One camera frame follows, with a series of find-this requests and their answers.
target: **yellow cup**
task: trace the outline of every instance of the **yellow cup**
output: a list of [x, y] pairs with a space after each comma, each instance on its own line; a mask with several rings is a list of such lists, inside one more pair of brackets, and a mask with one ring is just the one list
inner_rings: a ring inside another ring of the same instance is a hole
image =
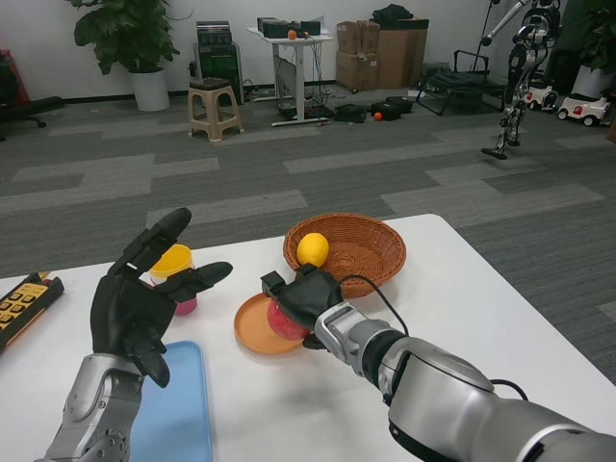
[[191, 250], [185, 245], [174, 244], [165, 252], [156, 265], [154, 265], [149, 273], [152, 277], [152, 282], [161, 284], [165, 280], [180, 271], [193, 267], [193, 257]]
[[[193, 254], [185, 245], [174, 244], [161, 258], [156, 265], [150, 269], [150, 279], [152, 284], [163, 284], [168, 277], [193, 266]], [[175, 314], [178, 316], [188, 315], [196, 308], [196, 298], [177, 303]]]

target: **white flower pot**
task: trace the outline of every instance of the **white flower pot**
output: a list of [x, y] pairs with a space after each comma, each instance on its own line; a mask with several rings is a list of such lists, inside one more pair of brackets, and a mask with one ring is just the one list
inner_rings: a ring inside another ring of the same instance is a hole
[[129, 72], [131, 88], [140, 111], [162, 111], [169, 107], [165, 72]]
[[602, 91], [609, 88], [614, 74], [606, 74], [602, 69], [590, 70], [583, 65], [577, 73], [576, 83], [571, 93], [579, 93], [591, 98], [601, 98]]

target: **brown woven basket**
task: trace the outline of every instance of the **brown woven basket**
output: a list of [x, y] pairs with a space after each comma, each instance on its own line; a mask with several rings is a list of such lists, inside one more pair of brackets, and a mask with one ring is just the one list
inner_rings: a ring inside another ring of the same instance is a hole
[[[406, 246], [400, 235], [378, 219], [355, 214], [329, 214], [308, 218], [287, 233], [283, 247], [285, 260], [293, 270], [299, 241], [309, 233], [321, 233], [329, 241], [329, 256], [323, 269], [337, 280], [349, 274], [369, 277], [377, 286], [394, 277], [406, 260]], [[343, 283], [345, 298], [373, 292], [360, 279]]]

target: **beige stool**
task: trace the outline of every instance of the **beige stool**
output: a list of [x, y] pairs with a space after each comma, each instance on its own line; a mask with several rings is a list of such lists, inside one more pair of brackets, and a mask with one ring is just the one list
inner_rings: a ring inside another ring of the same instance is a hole
[[[232, 113], [220, 108], [218, 99], [224, 94], [228, 94], [231, 98]], [[194, 98], [196, 96], [201, 98], [201, 102], [205, 106], [204, 114], [194, 113]], [[189, 88], [189, 136], [192, 136], [196, 130], [203, 130], [208, 134], [210, 141], [222, 141], [222, 132], [235, 126], [240, 129], [240, 133], [244, 132], [238, 102], [229, 81], [210, 78], [203, 79], [203, 82], [191, 82]]]

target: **green machine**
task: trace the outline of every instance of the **green machine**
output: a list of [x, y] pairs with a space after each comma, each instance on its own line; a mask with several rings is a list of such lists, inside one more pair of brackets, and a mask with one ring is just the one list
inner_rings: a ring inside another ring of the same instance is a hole
[[[235, 42], [212, 45], [194, 43], [196, 57], [196, 76], [198, 79], [217, 77], [231, 82], [238, 104], [244, 103], [244, 84], [242, 77], [242, 57], [240, 47]], [[231, 104], [228, 96], [223, 96], [220, 102]]]

